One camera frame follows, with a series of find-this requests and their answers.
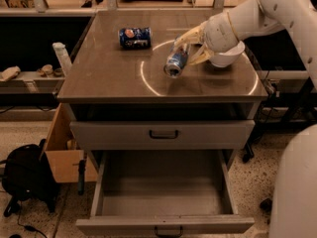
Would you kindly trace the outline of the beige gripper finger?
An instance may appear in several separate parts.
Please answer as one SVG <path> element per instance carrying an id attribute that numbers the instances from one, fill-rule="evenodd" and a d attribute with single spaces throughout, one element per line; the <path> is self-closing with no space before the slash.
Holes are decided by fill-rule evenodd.
<path id="1" fill-rule="evenodd" d="M 201 64 L 214 57 L 214 52 L 206 45 L 194 45 L 190 50 L 190 55 L 187 61 L 188 65 Z"/>
<path id="2" fill-rule="evenodd" d="M 185 44 L 201 45 L 202 47 L 204 47 L 205 46 L 205 42 L 204 42 L 205 27 L 206 27 L 206 22 L 203 22 L 200 25 L 187 31 L 183 35 L 177 37 L 173 43 L 173 49 L 177 50 L 178 48 L 180 48 L 181 46 Z"/>

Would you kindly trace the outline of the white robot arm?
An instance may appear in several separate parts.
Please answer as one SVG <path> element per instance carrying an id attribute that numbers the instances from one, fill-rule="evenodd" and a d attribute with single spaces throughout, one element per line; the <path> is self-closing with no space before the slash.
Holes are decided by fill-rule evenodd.
<path id="1" fill-rule="evenodd" d="M 317 11 L 311 0 L 248 0 L 189 30 L 175 46 L 199 44 L 192 64 L 239 41 L 286 30 L 317 87 Z M 294 136 L 280 158 L 268 238 L 317 238 L 317 125 Z"/>

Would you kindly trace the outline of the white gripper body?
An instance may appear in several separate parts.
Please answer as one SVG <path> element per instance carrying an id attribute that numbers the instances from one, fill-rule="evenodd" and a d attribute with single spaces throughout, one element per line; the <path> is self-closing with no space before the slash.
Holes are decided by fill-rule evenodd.
<path id="1" fill-rule="evenodd" d="M 225 53 L 238 42 L 227 13 L 211 16 L 206 21 L 204 43 L 214 53 Z"/>

